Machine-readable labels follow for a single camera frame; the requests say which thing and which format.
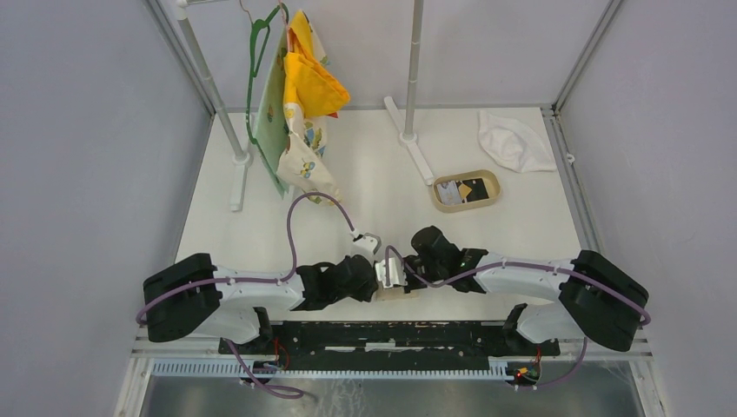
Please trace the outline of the beige card holder wallet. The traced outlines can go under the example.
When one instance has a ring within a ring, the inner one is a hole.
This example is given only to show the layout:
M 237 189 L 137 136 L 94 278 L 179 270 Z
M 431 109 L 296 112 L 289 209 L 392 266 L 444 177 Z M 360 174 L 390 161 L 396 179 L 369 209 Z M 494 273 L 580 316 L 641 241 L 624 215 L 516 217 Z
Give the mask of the beige card holder wallet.
M 419 297 L 418 292 L 406 292 L 405 287 L 379 288 L 375 293 L 375 301 L 404 301 Z

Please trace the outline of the gold card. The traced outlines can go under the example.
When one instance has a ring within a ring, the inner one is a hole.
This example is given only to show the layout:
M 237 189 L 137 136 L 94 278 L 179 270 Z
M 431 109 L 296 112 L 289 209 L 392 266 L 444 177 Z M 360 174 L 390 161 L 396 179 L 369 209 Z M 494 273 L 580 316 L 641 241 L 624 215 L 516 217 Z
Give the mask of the gold card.
M 457 187 L 459 196 L 461 197 L 462 200 L 466 200 L 468 196 L 471 194 L 471 192 L 473 191 L 473 188 L 469 187 L 464 182 L 457 182 L 456 187 Z

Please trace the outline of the black card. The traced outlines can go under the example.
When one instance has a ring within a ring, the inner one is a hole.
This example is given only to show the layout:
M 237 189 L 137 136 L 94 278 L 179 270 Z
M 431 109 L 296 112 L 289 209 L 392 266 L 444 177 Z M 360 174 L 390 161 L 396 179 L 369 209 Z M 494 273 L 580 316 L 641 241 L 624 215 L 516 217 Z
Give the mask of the black card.
M 488 188 L 482 178 L 467 179 L 467 180 L 463 180 L 463 182 L 467 184 L 469 187 L 473 188 L 473 191 L 468 196 L 468 198 L 464 200 L 464 202 L 471 203 L 471 202 L 485 201 L 490 198 L 489 193 L 488 193 Z

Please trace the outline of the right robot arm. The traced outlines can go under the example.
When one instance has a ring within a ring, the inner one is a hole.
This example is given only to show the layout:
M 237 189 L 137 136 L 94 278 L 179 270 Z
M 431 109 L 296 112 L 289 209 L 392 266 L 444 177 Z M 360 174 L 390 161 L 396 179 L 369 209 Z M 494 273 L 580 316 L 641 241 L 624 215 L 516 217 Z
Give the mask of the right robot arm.
M 435 226 L 411 240 L 414 255 L 385 250 L 377 271 L 386 288 L 451 287 L 462 293 L 523 295 L 540 305 L 521 303 L 505 320 L 503 346 L 525 354 L 535 344 L 586 338 L 616 352 L 627 352 L 636 331 L 651 321 L 648 291 L 593 250 L 573 259 L 530 261 L 483 248 L 458 248 Z

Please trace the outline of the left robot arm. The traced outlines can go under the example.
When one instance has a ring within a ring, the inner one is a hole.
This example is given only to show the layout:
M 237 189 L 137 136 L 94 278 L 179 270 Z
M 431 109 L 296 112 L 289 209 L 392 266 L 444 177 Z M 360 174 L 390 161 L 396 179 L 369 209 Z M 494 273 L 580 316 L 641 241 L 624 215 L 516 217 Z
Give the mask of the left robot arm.
M 198 253 L 143 282 L 144 307 L 136 319 L 154 343 L 203 334 L 262 354 L 273 342 L 270 311 L 318 311 L 346 298 L 370 301 L 377 289 L 374 266 L 361 255 L 257 274 L 217 267 L 210 255 Z

